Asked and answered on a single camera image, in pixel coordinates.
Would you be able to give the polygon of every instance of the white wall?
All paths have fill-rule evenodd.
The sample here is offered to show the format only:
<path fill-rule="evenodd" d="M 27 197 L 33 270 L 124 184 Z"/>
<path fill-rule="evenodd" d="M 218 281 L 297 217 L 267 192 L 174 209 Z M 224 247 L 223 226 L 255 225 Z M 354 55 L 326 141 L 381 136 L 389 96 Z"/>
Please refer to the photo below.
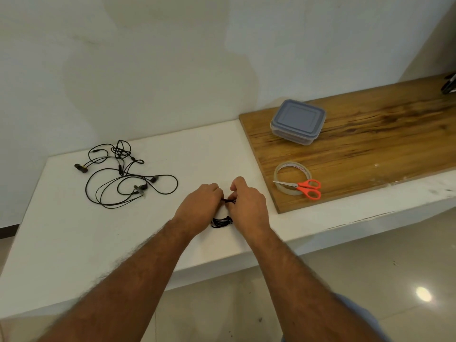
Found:
<path fill-rule="evenodd" d="M 0 0 L 0 227 L 49 155 L 397 82 L 455 1 Z"/>

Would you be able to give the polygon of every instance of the orange scissors handle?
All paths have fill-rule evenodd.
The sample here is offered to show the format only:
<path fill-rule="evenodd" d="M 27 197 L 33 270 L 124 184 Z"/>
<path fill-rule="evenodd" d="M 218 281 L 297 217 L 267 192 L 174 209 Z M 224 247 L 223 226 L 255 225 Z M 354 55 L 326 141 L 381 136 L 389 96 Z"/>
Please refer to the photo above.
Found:
<path fill-rule="evenodd" d="M 322 197 L 321 192 L 313 188 L 297 187 L 296 189 L 301 191 L 307 198 L 311 200 L 318 200 Z"/>
<path fill-rule="evenodd" d="M 313 188 L 315 190 L 322 188 L 322 184 L 318 180 L 310 179 L 304 182 L 298 183 L 299 187 Z"/>

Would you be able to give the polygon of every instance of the white countertop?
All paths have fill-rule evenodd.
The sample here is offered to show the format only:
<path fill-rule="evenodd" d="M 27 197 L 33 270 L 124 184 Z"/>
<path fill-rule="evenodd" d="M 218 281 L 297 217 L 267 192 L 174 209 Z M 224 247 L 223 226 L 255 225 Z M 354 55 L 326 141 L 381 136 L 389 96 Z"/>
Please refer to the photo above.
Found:
<path fill-rule="evenodd" d="M 450 201 L 445 208 L 456 206 L 456 171 L 449 171 L 279 215 L 238 120 L 130 144 L 132 155 L 145 161 L 130 172 L 173 174 L 179 179 L 177 191 L 159 195 L 148 189 L 144 198 L 108 210 L 88 201 L 84 186 L 95 168 L 116 166 L 108 162 L 115 160 L 94 165 L 83 174 L 73 165 L 85 163 L 87 151 L 49 158 L 0 277 L 0 318 L 79 297 L 159 230 L 183 198 L 202 183 L 218 183 L 227 197 L 232 180 L 245 177 L 266 196 L 271 226 L 287 242 L 438 201 Z M 162 190 L 172 185 L 164 178 L 157 182 Z M 225 217 L 228 213 L 222 209 L 220 216 Z M 181 256 L 176 267 L 180 278 L 173 279 L 170 288 L 182 285 L 177 281 L 204 279 L 196 270 L 192 275 L 198 265 L 219 266 L 217 275 L 252 266 L 252 262 L 235 264 L 243 254 L 251 257 L 234 226 L 208 228 Z M 221 262 L 231 264 L 222 269 Z"/>

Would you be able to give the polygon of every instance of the floor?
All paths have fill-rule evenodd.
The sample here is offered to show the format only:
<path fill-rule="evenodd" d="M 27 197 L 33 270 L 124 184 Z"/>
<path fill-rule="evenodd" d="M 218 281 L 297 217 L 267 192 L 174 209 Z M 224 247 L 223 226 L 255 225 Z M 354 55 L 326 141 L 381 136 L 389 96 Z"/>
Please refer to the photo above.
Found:
<path fill-rule="evenodd" d="M 12 240 L 0 240 L 0 271 Z M 331 288 L 368 308 L 396 342 L 453 341 L 456 208 L 421 223 L 303 256 Z M 5 342 L 56 317 L 2 321 Z M 167 291 L 143 342 L 274 341 L 282 333 L 258 267 Z"/>

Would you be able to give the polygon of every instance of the person's left arm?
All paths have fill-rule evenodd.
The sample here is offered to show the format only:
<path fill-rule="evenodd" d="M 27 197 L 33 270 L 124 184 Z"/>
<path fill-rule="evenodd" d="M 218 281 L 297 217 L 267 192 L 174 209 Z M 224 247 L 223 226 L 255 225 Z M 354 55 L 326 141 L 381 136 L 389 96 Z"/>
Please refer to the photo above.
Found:
<path fill-rule="evenodd" d="M 214 217 L 217 184 L 189 194 L 174 217 L 88 292 L 38 342 L 140 342 L 174 267 Z"/>

